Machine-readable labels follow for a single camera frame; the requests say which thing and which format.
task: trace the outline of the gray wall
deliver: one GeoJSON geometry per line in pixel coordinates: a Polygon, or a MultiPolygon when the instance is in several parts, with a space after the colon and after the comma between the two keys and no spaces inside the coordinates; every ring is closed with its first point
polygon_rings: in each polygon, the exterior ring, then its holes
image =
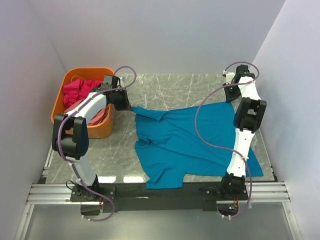
{"type": "Polygon", "coordinates": [[[221,73],[253,61],[285,0],[29,0],[67,70],[221,73]]]}
{"type": "Polygon", "coordinates": [[[0,1],[0,239],[11,240],[50,145],[65,70],[30,5],[0,1]]]}
{"type": "Polygon", "coordinates": [[[304,239],[320,238],[320,2],[286,0],[254,63],[267,101],[261,125],[304,239]]]}

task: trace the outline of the orange basket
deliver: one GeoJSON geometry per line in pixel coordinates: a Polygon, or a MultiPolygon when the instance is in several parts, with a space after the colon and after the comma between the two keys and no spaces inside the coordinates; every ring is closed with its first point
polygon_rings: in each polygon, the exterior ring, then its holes
{"type": "MultiPolygon", "coordinates": [[[[114,75],[114,71],[107,67],[79,67],[68,71],[62,81],[60,90],[55,100],[55,104],[51,113],[51,122],[54,123],[55,116],[57,114],[63,114],[67,107],[64,105],[64,93],[63,87],[78,78],[83,79],[84,81],[87,80],[99,80],[103,81],[105,75],[114,75]]],[[[108,115],[103,120],[103,122],[87,126],[88,135],[91,139],[103,139],[108,137],[112,132],[112,127],[114,124],[114,112],[115,107],[113,104],[110,104],[108,115]]],[[[67,133],[71,134],[73,131],[72,129],[67,131],[67,133]]]]}

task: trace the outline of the purple hose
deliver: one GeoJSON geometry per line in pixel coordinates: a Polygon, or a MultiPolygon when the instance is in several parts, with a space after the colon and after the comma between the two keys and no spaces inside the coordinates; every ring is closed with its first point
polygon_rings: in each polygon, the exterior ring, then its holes
{"type": "Polygon", "coordinates": [[[217,91],[219,91],[220,89],[223,89],[223,88],[226,88],[226,87],[233,87],[233,86],[238,86],[238,85],[246,85],[246,84],[250,84],[252,83],[253,81],[257,80],[257,78],[259,77],[260,75],[260,72],[259,72],[259,69],[253,65],[252,63],[250,62],[247,62],[247,61],[237,61],[237,62],[234,62],[232,64],[230,64],[228,67],[226,67],[225,71],[228,70],[228,68],[230,68],[231,66],[235,65],[235,64],[248,64],[252,67],[254,67],[257,71],[257,75],[256,77],[252,80],[252,81],[249,81],[249,82],[245,82],[245,83],[232,83],[232,84],[228,84],[228,85],[224,85],[224,86],[221,86],[219,88],[217,88],[216,90],[214,90],[213,92],[211,92],[205,99],[203,99],[203,101],[200,103],[199,107],[197,108],[196,110],[196,113],[195,113],[195,118],[194,118],[194,126],[195,126],[195,131],[196,131],[196,134],[199,136],[199,138],[207,145],[211,146],[211,147],[214,147],[214,148],[218,148],[218,149],[225,149],[225,150],[229,150],[229,151],[232,151],[236,154],[238,154],[244,164],[245,164],[245,168],[246,170],[248,171],[248,175],[249,175],[249,178],[250,178],[250,191],[249,191],[249,196],[248,196],[248,201],[246,202],[245,206],[236,214],[236,215],[233,215],[231,216],[231,218],[235,218],[237,216],[239,216],[241,213],[244,212],[244,210],[249,206],[249,203],[250,203],[250,200],[251,200],[251,194],[252,194],[252,176],[251,176],[251,172],[250,172],[250,169],[249,169],[249,166],[247,164],[247,161],[246,159],[244,158],[244,156],[238,152],[237,150],[234,150],[232,148],[229,148],[229,147],[224,147],[224,146],[217,146],[217,145],[213,145],[209,142],[207,142],[206,140],[204,140],[204,138],[200,135],[199,131],[198,131],[198,127],[197,127],[197,118],[198,118],[198,114],[199,114],[199,111],[200,111],[200,108],[203,106],[203,104],[207,101],[208,98],[210,98],[214,93],[216,93],[217,91]]]}
{"type": "Polygon", "coordinates": [[[74,171],[75,176],[78,178],[78,180],[80,181],[80,183],[82,184],[82,186],[83,186],[88,192],[90,192],[90,193],[92,193],[92,194],[95,194],[95,195],[97,195],[97,196],[99,196],[99,197],[101,197],[101,198],[104,198],[105,200],[107,200],[108,202],[110,202],[111,205],[112,205],[112,211],[111,211],[111,213],[110,213],[108,216],[104,217],[104,218],[94,219],[94,218],[89,218],[89,217],[87,217],[87,216],[84,216],[85,219],[87,219],[87,220],[89,220],[89,221],[93,221],[93,222],[100,222],[100,221],[104,221],[104,220],[107,220],[107,219],[111,218],[111,216],[112,216],[112,215],[115,213],[115,211],[116,211],[116,206],[115,206],[115,203],[114,203],[109,197],[104,196],[104,195],[102,195],[102,194],[100,194],[100,193],[98,193],[98,192],[96,192],[96,191],[93,191],[93,190],[91,190],[90,188],[88,188],[88,186],[86,185],[86,183],[81,179],[81,176],[79,175],[79,172],[78,172],[78,170],[76,169],[76,166],[74,165],[74,162],[73,162],[72,160],[69,160],[69,159],[66,158],[66,156],[65,156],[64,153],[63,153],[62,146],[61,146],[62,129],[63,129],[65,123],[68,121],[68,119],[70,119],[71,117],[73,117],[74,115],[76,115],[76,114],[77,114],[81,109],[83,109],[94,97],[96,97],[96,96],[98,96],[98,95],[100,95],[100,94],[103,94],[103,93],[107,93],[107,92],[114,91],[114,90],[123,90],[123,89],[126,89],[126,88],[130,87],[132,84],[134,84],[135,81],[136,81],[136,79],[137,79],[137,73],[136,73],[136,71],[135,71],[132,67],[130,67],[130,66],[121,66],[121,67],[119,67],[117,70],[115,70],[114,75],[116,75],[116,73],[117,73],[120,69],[123,69],[123,68],[129,68],[129,69],[131,69],[131,70],[133,71],[134,79],[133,79],[133,81],[132,81],[130,84],[128,84],[128,85],[126,85],[126,86],[123,86],[123,87],[106,89],[106,90],[97,92],[96,94],[94,94],[94,95],[92,96],[91,99],[88,99],[87,101],[85,101],[85,102],[78,108],[77,111],[74,111],[72,114],[68,115],[68,116],[62,121],[62,123],[61,123],[61,125],[60,125],[60,127],[59,127],[59,131],[58,131],[57,143],[58,143],[59,153],[60,153],[62,159],[71,164],[71,167],[72,167],[72,169],[73,169],[73,171],[74,171]]]}

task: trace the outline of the purple cable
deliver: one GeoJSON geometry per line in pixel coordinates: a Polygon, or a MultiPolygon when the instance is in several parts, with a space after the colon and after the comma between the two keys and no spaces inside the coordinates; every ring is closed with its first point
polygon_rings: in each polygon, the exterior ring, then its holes
{"type": "Polygon", "coordinates": [[[80,181],[80,183],[82,184],[82,186],[83,186],[88,192],[90,192],[90,193],[92,193],[92,194],[95,194],[95,195],[97,195],[97,196],[99,196],[99,197],[101,197],[101,198],[104,198],[105,200],[107,200],[108,202],[110,202],[111,205],[112,205],[112,211],[111,211],[111,213],[110,213],[108,216],[104,217],[104,218],[94,219],[94,218],[89,218],[89,217],[87,217],[87,216],[84,216],[85,219],[87,219],[87,220],[89,220],[89,221],[92,221],[92,222],[100,222],[100,221],[104,221],[104,220],[107,220],[107,219],[111,218],[111,216],[112,216],[112,215],[115,213],[115,211],[116,211],[116,206],[115,206],[115,203],[114,203],[109,197],[104,196],[104,195],[102,195],[102,194],[100,194],[100,193],[98,193],[98,192],[96,192],[96,191],[93,191],[93,190],[91,190],[90,188],[88,188],[88,186],[86,185],[86,183],[81,179],[81,176],[79,175],[79,172],[78,172],[78,170],[76,169],[76,166],[74,165],[74,162],[73,162],[72,160],[69,160],[69,159],[66,158],[66,156],[65,156],[64,153],[63,153],[62,146],[61,146],[62,129],[63,129],[65,123],[68,121],[68,119],[70,119],[71,117],[73,117],[74,115],[76,115],[81,109],[83,109],[83,108],[84,108],[93,98],[95,98],[96,96],[98,96],[98,95],[100,95],[100,94],[103,94],[103,93],[115,91],[115,90],[123,90],[123,89],[126,89],[126,88],[130,87],[132,84],[134,84],[135,81],[136,81],[136,79],[137,79],[137,73],[136,73],[136,71],[135,71],[132,67],[130,67],[130,66],[121,66],[121,67],[119,67],[117,70],[115,70],[114,75],[116,75],[116,73],[117,73],[120,69],[123,69],[123,68],[128,68],[128,69],[131,69],[131,70],[133,71],[134,79],[133,79],[133,81],[132,81],[130,84],[128,84],[128,85],[126,85],[126,86],[123,86],[123,87],[106,89],[106,90],[97,92],[96,94],[94,94],[94,95],[92,96],[91,99],[88,99],[87,101],[85,101],[85,102],[78,108],[78,110],[76,110],[76,111],[74,111],[72,114],[68,115],[68,116],[62,121],[62,123],[61,123],[61,125],[60,125],[60,127],[59,127],[59,131],[58,131],[57,143],[58,143],[59,153],[60,153],[62,159],[71,164],[75,176],[78,178],[78,180],[80,181]]]}
{"type": "Polygon", "coordinates": [[[214,147],[214,148],[218,148],[218,149],[225,149],[225,150],[229,150],[229,151],[232,151],[236,154],[238,154],[241,159],[243,160],[244,164],[245,164],[245,168],[246,170],[248,171],[248,175],[249,175],[249,178],[250,178],[250,191],[249,191],[249,196],[248,196],[248,200],[245,204],[245,206],[236,214],[236,215],[233,215],[231,216],[231,218],[235,218],[237,216],[239,216],[241,213],[244,212],[244,210],[249,206],[249,203],[250,203],[250,200],[251,200],[251,194],[252,194],[252,176],[251,176],[251,172],[250,172],[250,169],[249,169],[249,166],[248,166],[248,163],[246,161],[246,159],[244,158],[244,156],[238,152],[237,150],[234,150],[233,148],[229,148],[229,147],[224,147],[224,146],[217,146],[217,145],[213,145],[209,142],[207,142],[206,140],[204,140],[204,138],[200,135],[199,131],[198,131],[198,127],[197,127],[197,118],[198,118],[198,114],[199,114],[199,111],[200,111],[200,108],[203,106],[203,104],[207,101],[208,98],[210,98],[214,93],[216,93],[217,91],[219,91],[220,89],[224,89],[226,87],[233,87],[233,86],[238,86],[238,85],[246,85],[246,84],[250,84],[252,83],[253,81],[257,80],[257,78],[259,77],[260,75],[260,71],[259,69],[252,63],[250,62],[247,62],[247,61],[236,61],[232,64],[230,64],[229,66],[226,67],[226,69],[224,71],[227,71],[228,68],[230,68],[231,66],[235,65],[235,64],[248,64],[252,67],[254,67],[257,71],[257,75],[256,77],[252,80],[252,81],[248,81],[248,82],[245,82],[245,83],[232,83],[232,84],[228,84],[228,85],[224,85],[224,86],[221,86],[219,88],[217,88],[216,90],[214,90],[213,92],[211,92],[205,99],[203,99],[203,101],[200,103],[198,109],[196,110],[196,113],[195,113],[195,118],[194,118],[194,126],[195,126],[195,131],[196,131],[196,134],[199,136],[199,138],[207,145],[211,146],[211,147],[214,147]]]}

